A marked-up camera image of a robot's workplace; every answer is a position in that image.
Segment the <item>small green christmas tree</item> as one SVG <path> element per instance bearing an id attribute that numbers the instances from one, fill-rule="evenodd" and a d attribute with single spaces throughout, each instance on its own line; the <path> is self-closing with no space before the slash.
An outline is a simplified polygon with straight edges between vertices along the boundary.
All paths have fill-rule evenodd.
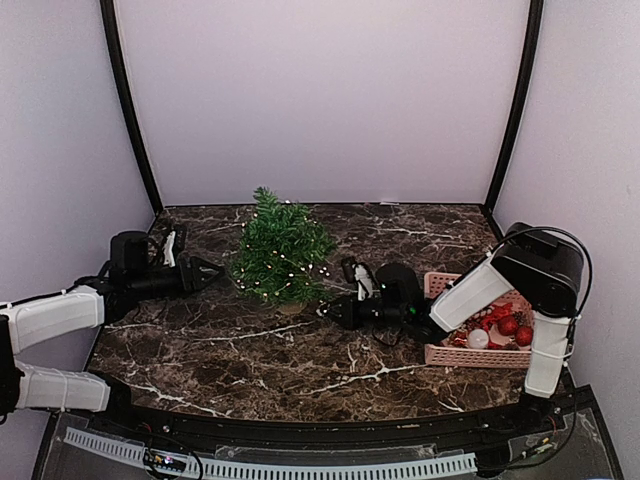
<path id="1" fill-rule="evenodd" d="M 230 274 L 237 290 L 273 306 L 322 302 L 321 278 L 335 242 L 305 204 L 282 201 L 267 187 L 254 191 L 255 207 L 242 226 Z"/>

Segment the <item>red bow ornament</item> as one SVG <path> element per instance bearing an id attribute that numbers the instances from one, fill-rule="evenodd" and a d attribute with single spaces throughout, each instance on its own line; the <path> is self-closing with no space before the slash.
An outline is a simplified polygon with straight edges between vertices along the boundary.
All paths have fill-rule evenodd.
<path id="1" fill-rule="evenodd" d="M 481 323 L 483 325 L 493 325 L 498 323 L 503 318 L 512 315 L 513 306 L 511 303 L 503 305 L 493 305 L 489 313 L 482 317 Z"/>

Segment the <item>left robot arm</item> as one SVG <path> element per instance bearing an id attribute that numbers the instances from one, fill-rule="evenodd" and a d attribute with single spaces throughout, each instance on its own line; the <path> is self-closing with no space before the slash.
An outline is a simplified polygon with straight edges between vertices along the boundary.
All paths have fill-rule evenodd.
<path id="1" fill-rule="evenodd" d="M 129 391 L 97 374 L 44 368 L 17 360 L 24 350 L 68 333 L 114 324 L 142 302 L 198 293 L 223 277 L 223 267 L 184 254 L 186 231 L 162 241 L 124 231 L 110 241 L 98 274 L 60 291 L 1 306 L 1 415 L 19 409 L 101 412 L 120 436 L 141 427 L 140 412 L 118 396 Z"/>

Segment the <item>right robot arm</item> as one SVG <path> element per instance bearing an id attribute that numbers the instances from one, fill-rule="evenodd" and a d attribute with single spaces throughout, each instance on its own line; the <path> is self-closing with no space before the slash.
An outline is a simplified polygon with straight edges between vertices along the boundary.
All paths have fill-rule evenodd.
<path id="1" fill-rule="evenodd" d="M 530 434 L 547 420 L 545 399 L 554 395 L 573 353 L 575 325 L 593 283 L 591 255 L 575 235 L 516 222 L 482 260 L 433 299 L 402 263 L 371 272 L 348 257 L 342 268 L 358 290 L 321 305 L 320 316 L 348 330 L 365 323 L 399 325 L 424 344 L 445 340 L 473 315 L 510 293 L 519 294 L 533 313 L 533 338 L 523 387 L 528 397 L 511 410 L 510 424 Z"/>

